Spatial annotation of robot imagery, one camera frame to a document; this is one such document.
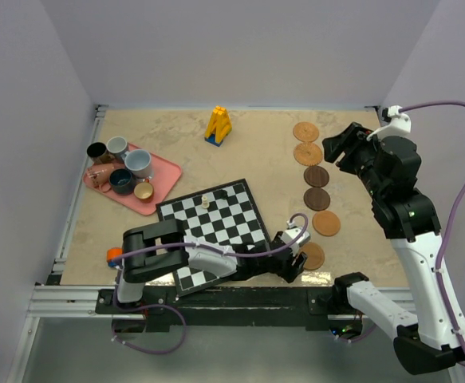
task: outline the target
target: chess piece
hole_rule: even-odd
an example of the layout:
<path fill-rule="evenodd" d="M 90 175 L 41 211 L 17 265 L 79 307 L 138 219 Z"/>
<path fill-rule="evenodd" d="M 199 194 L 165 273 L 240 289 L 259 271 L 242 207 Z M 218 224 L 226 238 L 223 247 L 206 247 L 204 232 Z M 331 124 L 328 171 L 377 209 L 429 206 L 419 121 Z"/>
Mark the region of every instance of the chess piece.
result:
<path fill-rule="evenodd" d="M 209 200 L 205 195 L 202 196 L 202 208 L 208 209 L 209 208 Z"/>

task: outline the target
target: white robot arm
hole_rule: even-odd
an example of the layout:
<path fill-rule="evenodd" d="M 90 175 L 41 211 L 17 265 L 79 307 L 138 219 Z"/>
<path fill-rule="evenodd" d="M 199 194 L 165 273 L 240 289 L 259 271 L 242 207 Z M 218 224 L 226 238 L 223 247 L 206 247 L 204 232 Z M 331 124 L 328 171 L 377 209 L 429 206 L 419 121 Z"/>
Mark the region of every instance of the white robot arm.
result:
<path fill-rule="evenodd" d="M 344 154 L 336 165 L 358 176 L 372 197 L 374 218 L 403 265 L 416 315 L 383 296 L 361 273 L 335 280 L 329 307 L 335 312 L 353 308 L 369 316 L 393 340 L 396 355 L 409 373 L 428 373 L 465 360 L 436 273 L 443 276 L 464 341 L 465 317 L 444 261 L 439 270 L 435 266 L 440 225 L 431 200 L 415 188 L 421 159 L 416 145 L 402 137 L 411 121 L 405 114 L 392 118 L 398 123 L 375 132 L 352 123 L 338 136 L 324 139 L 323 146 L 328 162 Z"/>

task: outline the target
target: light brown coaster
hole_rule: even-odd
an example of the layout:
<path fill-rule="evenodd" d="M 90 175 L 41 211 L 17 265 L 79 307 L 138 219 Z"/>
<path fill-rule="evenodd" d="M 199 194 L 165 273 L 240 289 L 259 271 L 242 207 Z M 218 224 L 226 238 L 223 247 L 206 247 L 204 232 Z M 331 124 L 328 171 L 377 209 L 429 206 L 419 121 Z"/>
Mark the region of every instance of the light brown coaster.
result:
<path fill-rule="evenodd" d="M 331 211 L 318 211 L 312 218 L 313 228 L 320 235 L 331 237 L 341 229 L 341 221 Z"/>
<path fill-rule="evenodd" d="M 308 242 L 306 245 L 303 245 L 298 254 L 302 252 L 307 257 L 303 265 L 305 270 L 316 270 L 325 262 L 325 252 L 314 242 Z"/>
<path fill-rule="evenodd" d="M 319 129 L 309 122 L 298 122 L 293 128 L 294 136 L 303 142 L 312 142 L 319 137 Z"/>
<path fill-rule="evenodd" d="M 302 142 L 294 148 L 294 158 L 301 165 L 317 165 L 322 161 L 322 150 L 312 142 Z"/>

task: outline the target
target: dark brown coaster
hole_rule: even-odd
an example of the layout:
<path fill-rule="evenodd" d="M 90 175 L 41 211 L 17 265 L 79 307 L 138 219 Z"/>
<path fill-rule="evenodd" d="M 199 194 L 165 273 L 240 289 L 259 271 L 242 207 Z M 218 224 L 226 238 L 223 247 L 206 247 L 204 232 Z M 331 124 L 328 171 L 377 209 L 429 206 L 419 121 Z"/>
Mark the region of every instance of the dark brown coaster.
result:
<path fill-rule="evenodd" d="M 310 188 L 309 190 L 305 191 L 303 200 L 305 201 L 306 206 L 315 211 L 327 209 L 329 203 L 331 202 L 329 194 L 326 192 L 326 190 L 321 188 Z"/>
<path fill-rule="evenodd" d="M 331 211 L 318 211 L 312 219 L 313 228 L 320 235 L 331 237 L 341 229 L 341 221 Z"/>
<path fill-rule="evenodd" d="M 322 188 L 329 182 L 328 172 L 320 166 L 310 166 L 305 170 L 305 173 L 303 173 L 303 177 L 308 185 L 317 188 Z"/>
<path fill-rule="evenodd" d="M 325 262 L 325 252 L 314 242 L 303 245 L 298 254 L 302 252 L 306 254 L 306 261 L 303 265 L 305 270 L 316 270 Z"/>

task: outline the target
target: gray wall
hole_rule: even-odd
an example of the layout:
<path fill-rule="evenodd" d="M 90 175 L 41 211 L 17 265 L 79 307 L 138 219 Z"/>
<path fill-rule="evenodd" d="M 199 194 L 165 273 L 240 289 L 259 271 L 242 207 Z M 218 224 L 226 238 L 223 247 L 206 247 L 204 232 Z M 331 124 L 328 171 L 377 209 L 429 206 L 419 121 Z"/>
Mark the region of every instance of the gray wall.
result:
<path fill-rule="evenodd" d="M 92 104 L 38 0 L 0 0 L 0 382 L 53 262 Z"/>
<path fill-rule="evenodd" d="M 465 0 L 441 1 L 384 104 L 440 99 L 465 101 Z M 423 158 L 418 187 L 444 226 L 465 181 L 465 109 L 421 109 L 411 118 L 411 138 Z M 465 312 L 465 198 L 456 217 L 447 263 Z"/>
<path fill-rule="evenodd" d="M 97 103 L 378 105 L 439 0 L 42 0 Z"/>

